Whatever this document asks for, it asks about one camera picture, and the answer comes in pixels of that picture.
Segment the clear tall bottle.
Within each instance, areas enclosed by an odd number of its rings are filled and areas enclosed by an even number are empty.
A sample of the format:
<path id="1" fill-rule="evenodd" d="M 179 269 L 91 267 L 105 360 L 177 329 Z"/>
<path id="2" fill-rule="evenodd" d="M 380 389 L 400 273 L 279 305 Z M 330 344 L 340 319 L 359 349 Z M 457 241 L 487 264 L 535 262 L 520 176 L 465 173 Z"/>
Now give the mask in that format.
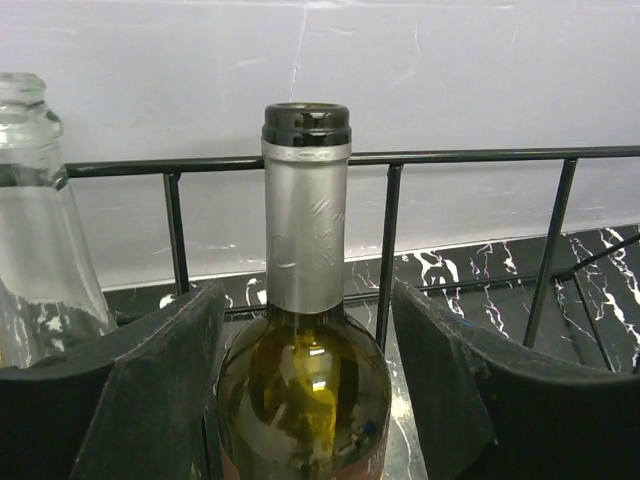
<path id="1" fill-rule="evenodd" d="M 1 75 L 1 364 L 27 368 L 114 331 L 32 73 Z"/>

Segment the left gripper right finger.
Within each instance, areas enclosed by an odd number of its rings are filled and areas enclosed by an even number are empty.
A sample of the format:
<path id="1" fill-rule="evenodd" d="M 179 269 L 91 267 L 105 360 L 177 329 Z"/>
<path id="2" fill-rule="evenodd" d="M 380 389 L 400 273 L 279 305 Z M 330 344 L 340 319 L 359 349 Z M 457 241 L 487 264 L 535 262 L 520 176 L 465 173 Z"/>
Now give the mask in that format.
<path id="1" fill-rule="evenodd" d="M 392 312 L 432 479 L 635 479 L 639 379 L 570 363 L 397 283 Z"/>

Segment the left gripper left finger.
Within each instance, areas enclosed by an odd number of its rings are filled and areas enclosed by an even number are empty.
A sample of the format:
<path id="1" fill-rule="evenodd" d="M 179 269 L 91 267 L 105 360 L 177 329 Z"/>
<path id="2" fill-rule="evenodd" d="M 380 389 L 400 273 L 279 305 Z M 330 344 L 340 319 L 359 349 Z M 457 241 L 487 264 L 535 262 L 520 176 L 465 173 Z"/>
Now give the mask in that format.
<path id="1" fill-rule="evenodd" d="M 206 479 L 217 281 L 95 341 L 1 372 L 5 479 Z"/>

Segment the green wine bottle brown label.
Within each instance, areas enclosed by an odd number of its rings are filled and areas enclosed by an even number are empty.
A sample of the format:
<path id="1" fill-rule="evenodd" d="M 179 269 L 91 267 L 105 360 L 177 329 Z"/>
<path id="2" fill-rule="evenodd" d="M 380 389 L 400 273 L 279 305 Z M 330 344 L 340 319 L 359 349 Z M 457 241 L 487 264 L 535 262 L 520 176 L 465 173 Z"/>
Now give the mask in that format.
<path id="1" fill-rule="evenodd" d="M 379 479 L 392 389 L 344 309 L 349 110 L 264 112 L 266 307 L 232 340 L 216 399 L 226 479 Z"/>

